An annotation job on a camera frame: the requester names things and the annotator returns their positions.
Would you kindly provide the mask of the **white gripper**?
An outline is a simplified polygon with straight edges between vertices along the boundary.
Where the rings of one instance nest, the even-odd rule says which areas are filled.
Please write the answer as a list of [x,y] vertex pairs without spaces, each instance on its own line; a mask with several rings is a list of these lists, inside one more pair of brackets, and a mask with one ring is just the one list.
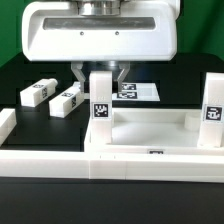
[[[22,49],[31,61],[162,61],[177,52],[181,0],[37,1],[22,16]],[[85,92],[82,62],[71,70]],[[129,62],[116,62],[112,92]]]

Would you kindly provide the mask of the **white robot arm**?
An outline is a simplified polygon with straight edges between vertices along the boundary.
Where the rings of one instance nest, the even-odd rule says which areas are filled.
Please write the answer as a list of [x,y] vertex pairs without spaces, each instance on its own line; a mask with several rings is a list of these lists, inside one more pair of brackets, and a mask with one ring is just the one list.
[[79,82],[87,61],[115,61],[125,79],[132,61],[168,61],[177,52],[180,0],[36,1],[22,16],[22,50],[31,61],[69,61]]

